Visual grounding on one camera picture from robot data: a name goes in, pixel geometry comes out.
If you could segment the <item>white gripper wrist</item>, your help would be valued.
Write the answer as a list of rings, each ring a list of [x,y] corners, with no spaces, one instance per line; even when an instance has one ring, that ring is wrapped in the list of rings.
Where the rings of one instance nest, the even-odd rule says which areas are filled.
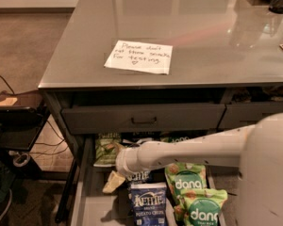
[[[110,173],[103,188],[104,193],[112,193],[125,181],[125,176],[133,175],[139,171],[137,152],[136,148],[124,148],[118,152],[116,157],[117,171],[113,170]]]

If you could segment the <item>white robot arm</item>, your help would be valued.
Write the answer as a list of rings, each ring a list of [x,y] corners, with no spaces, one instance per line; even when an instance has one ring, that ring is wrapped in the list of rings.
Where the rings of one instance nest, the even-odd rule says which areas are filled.
[[[283,226],[283,113],[254,125],[177,143],[147,141],[116,157],[123,176],[174,162],[237,167],[238,226]]]

